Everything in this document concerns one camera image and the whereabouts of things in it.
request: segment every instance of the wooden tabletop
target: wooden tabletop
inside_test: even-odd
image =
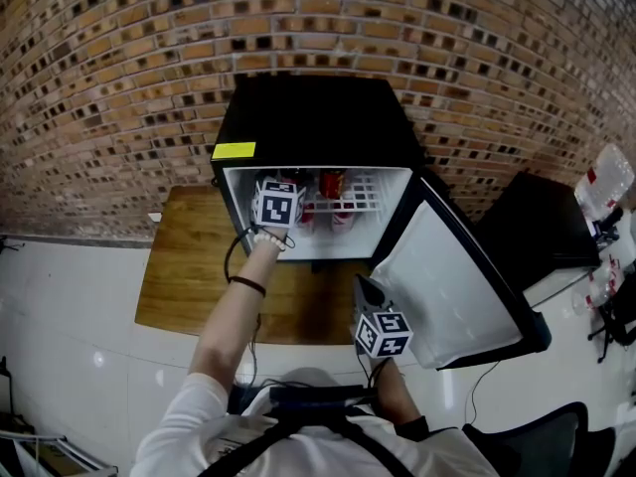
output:
[[[221,192],[175,187],[146,267],[135,322],[198,335],[226,289],[223,262],[236,236]],[[245,262],[239,245],[231,275]],[[361,262],[336,262],[312,273],[309,264],[279,263],[261,311],[257,341],[281,344],[351,344],[353,277]]]

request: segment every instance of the wire rack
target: wire rack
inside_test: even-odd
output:
[[[324,198],[316,188],[310,191],[304,202],[305,213],[379,212],[383,209],[378,177],[368,171],[347,175],[338,200]]]

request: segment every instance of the yellow label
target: yellow label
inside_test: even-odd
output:
[[[234,159],[235,157],[253,157],[256,142],[220,143],[212,153],[213,159]]]

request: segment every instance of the fridge door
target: fridge door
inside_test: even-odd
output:
[[[545,350],[551,335],[543,316],[495,268],[440,182],[428,171],[413,175],[371,275],[395,294],[415,357],[441,369]]]

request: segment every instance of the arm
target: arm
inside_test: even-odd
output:
[[[382,360],[371,360],[371,367],[375,369]],[[395,425],[406,424],[420,418],[417,406],[413,402],[404,378],[399,373],[398,366],[390,359],[376,376],[378,389],[378,416],[389,420]]]
[[[285,238],[285,230],[268,230],[280,239]],[[258,242],[237,275],[266,287],[279,252],[270,241]],[[242,354],[256,328],[262,301],[262,295],[253,288],[230,283],[199,336],[190,373],[214,378],[229,394]]]

